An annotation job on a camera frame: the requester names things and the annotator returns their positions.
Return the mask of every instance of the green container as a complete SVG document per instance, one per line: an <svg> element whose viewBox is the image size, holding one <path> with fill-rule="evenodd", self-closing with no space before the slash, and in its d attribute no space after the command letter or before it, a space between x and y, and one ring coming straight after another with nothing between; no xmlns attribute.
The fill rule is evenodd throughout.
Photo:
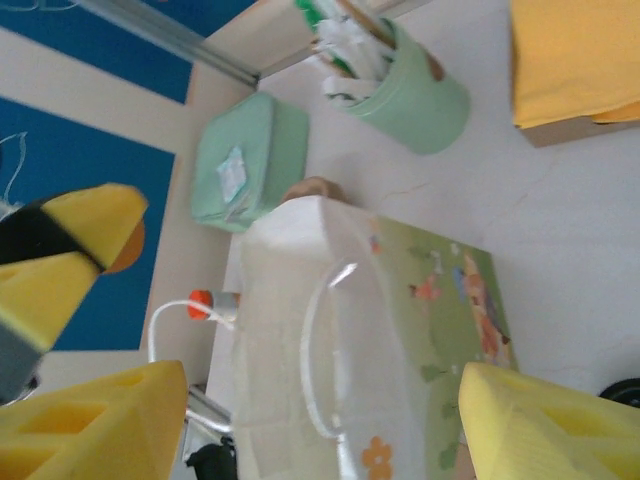
<svg viewBox="0 0 640 480"><path fill-rule="evenodd" d="M195 221L244 232L304 178L308 136L306 112L263 92L211 120L198 146L191 197ZM218 167L235 147L242 153L247 181L227 203Z"/></svg>
<svg viewBox="0 0 640 480"><path fill-rule="evenodd" d="M464 130L469 94L450 75L437 81L422 45L397 24L389 24L396 38L396 56L387 77L372 97L342 110L414 153L444 150Z"/></svg>

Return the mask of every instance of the yellow cloth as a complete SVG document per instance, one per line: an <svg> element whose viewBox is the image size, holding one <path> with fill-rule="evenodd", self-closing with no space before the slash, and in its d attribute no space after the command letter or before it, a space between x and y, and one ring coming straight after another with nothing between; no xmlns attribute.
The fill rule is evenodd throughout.
<svg viewBox="0 0 640 480"><path fill-rule="evenodd" d="M617 108L610 112L598 113L591 117L596 123L631 122L640 120L640 102Z"/></svg>
<svg viewBox="0 0 640 480"><path fill-rule="evenodd" d="M516 125L640 102L640 0L512 0L511 9Z"/></svg>

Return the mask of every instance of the orange cap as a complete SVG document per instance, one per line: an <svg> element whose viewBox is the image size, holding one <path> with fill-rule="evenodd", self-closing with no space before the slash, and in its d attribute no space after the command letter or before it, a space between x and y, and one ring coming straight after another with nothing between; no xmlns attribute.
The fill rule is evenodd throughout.
<svg viewBox="0 0 640 480"><path fill-rule="evenodd" d="M208 290L194 290L191 292L191 295L189 295L189 300L204 303L208 307L213 307L213 296ZM187 312L192 320L206 320L209 318L209 314L191 306L187 307Z"/></svg>

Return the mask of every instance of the black tape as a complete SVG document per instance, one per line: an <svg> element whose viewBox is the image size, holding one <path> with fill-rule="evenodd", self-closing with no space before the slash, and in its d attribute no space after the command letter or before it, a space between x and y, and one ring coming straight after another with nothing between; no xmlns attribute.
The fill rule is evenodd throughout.
<svg viewBox="0 0 640 480"><path fill-rule="evenodd" d="M41 203L27 205L0 221L0 265L78 252L104 272L106 267L44 212Z"/></svg>

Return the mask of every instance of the table surface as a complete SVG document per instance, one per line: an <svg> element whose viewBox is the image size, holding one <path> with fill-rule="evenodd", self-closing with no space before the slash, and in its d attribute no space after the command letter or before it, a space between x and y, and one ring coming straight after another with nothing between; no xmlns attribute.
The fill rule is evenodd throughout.
<svg viewBox="0 0 640 480"><path fill-rule="evenodd" d="M640 130L531 147L511 124L506 0L436 0L400 24L469 89L466 130L441 153L414 155L334 111L303 62L261 88L309 112L307 175L341 184L357 206L493 253L524 373L592 393L639 376ZM240 241L229 289L241 288ZM215 343L212 396L230 406L231 337Z"/></svg>

